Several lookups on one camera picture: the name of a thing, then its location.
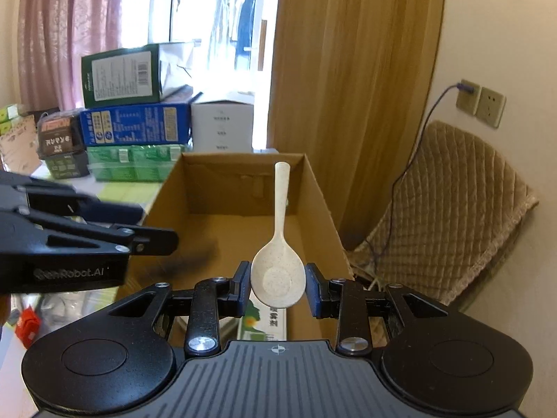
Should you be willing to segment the light green carton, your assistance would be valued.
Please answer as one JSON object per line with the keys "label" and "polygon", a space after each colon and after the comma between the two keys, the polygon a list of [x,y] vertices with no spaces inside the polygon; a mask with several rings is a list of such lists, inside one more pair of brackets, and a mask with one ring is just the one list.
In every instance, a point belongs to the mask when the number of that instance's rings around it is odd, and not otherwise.
{"label": "light green carton", "polygon": [[97,146],[87,150],[89,170],[99,182],[158,182],[171,173],[187,145]]}

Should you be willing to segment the dark green carton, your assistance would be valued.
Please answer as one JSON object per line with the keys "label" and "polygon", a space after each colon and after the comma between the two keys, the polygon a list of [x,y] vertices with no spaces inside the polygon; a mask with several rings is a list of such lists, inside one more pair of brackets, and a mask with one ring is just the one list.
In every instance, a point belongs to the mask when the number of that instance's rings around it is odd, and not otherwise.
{"label": "dark green carton", "polygon": [[81,59],[87,109],[159,103],[192,84],[183,42],[119,48]]}

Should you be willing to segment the blue carton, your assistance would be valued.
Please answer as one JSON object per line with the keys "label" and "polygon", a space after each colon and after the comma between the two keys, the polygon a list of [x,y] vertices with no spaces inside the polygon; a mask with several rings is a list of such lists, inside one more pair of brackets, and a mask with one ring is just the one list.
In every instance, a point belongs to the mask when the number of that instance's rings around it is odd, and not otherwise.
{"label": "blue carton", "polygon": [[200,96],[186,86],[159,103],[86,109],[79,115],[85,145],[187,145]]}

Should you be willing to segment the red candy packet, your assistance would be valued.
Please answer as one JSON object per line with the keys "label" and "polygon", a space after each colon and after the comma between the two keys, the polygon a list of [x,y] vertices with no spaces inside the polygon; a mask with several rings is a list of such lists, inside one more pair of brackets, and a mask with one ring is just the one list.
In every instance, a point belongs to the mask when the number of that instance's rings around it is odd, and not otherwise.
{"label": "red candy packet", "polygon": [[31,307],[24,309],[15,326],[15,335],[28,349],[38,338],[41,329],[41,319]]}

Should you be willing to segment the quilted brown chair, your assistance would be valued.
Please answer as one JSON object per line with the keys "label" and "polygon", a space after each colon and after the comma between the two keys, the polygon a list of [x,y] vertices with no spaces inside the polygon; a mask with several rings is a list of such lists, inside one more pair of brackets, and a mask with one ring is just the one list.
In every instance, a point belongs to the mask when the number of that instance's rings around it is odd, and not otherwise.
{"label": "quilted brown chair", "polygon": [[401,283],[466,310],[500,270],[538,198],[481,138],[430,123],[378,225],[348,259],[378,286]]}

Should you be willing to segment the clear bag of metal hooks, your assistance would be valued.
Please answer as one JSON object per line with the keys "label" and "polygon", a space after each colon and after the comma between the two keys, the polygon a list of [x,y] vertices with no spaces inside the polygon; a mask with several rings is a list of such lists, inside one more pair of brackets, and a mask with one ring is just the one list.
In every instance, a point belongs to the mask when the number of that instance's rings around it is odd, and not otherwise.
{"label": "clear bag of metal hooks", "polygon": [[97,310],[109,306],[117,289],[102,289],[76,293],[54,293],[44,297],[39,307],[40,335],[67,326]]}

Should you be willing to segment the pink curtain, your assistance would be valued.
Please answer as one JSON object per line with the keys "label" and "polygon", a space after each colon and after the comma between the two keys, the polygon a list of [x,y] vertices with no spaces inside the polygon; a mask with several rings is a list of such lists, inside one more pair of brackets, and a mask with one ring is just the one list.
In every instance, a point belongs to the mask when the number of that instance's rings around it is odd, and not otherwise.
{"label": "pink curtain", "polygon": [[122,0],[20,0],[22,101],[38,111],[82,108],[81,59],[121,46]]}

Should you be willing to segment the beige wall socket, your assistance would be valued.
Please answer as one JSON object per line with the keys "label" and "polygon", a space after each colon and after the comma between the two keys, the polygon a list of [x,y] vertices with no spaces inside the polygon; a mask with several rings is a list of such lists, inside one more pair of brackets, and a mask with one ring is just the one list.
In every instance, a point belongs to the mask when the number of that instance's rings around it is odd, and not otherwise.
{"label": "beige wall socket", "polygon": [[505,104],[506,96],[504,94],[483,87],[480,93],[476,117],[493,129],[497,129],[500,126]]}
{"label": "beige wall socket", "polygon": [[459,93],[456,100],[456,108],[470,116],[475,116],[480,103],[481,86],[462,79],[457,84],[457,88]]}

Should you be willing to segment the brown paper bag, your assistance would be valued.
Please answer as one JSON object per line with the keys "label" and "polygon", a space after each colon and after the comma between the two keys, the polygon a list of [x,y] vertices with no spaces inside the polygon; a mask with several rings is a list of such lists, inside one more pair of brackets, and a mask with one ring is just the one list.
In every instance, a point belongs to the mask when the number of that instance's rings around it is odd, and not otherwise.
{"label": "brown paper bag", "polygon": [[33,116],[25,116],[1,136],[1,164],[5,171],[29,176],[40,166],[38,135]]}

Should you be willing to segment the brown cardboard box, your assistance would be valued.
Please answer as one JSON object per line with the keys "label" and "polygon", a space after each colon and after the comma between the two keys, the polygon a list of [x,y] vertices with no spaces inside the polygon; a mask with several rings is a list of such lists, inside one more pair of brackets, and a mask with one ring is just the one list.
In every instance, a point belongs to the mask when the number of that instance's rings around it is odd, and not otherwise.
{"label": "brown cardboard box", "polygon": [[172,229],[168,257],[130,259],[122,299],[159,281],[189,290],[209,277],[231,277],[274,234],[275,165],[290,164],[285,238],[326,278],[349,277],[344,248],[309,160],[301,154],[186,154],[175,164],[144,225]]}

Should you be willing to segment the white plastic spoon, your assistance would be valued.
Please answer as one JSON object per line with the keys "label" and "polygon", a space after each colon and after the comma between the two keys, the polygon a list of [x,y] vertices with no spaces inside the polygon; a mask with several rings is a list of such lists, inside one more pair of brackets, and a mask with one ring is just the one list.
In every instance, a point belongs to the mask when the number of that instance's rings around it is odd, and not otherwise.
{"label": "white plastic spoon", "polygon": [[274,235],[251,263],[253,293],[261,303],[276,309],[292,307],[306,289],[304,264],[284,237],[290,170],[287,162],[275,164]]}

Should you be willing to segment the white carton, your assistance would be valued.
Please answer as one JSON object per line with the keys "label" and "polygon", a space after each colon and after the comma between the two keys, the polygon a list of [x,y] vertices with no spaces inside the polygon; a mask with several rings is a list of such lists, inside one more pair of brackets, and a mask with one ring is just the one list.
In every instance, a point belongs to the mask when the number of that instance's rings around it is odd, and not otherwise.
{"label": "white carton", "polygon": [[250,153],[254,96],[204,93],[191,104],[193,149],[198,153]]}

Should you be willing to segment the white ointment box with plant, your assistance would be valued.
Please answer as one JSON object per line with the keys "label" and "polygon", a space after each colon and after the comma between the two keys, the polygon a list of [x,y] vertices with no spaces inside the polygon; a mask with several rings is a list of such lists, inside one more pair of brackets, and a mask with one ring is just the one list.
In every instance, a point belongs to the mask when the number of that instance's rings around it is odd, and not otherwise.
{"label": "white ointment box with plant", "polygon": [[268,307],[250,293],[244,316],[239,321],[237,339],[241,341],[286,341],[286,310]]}

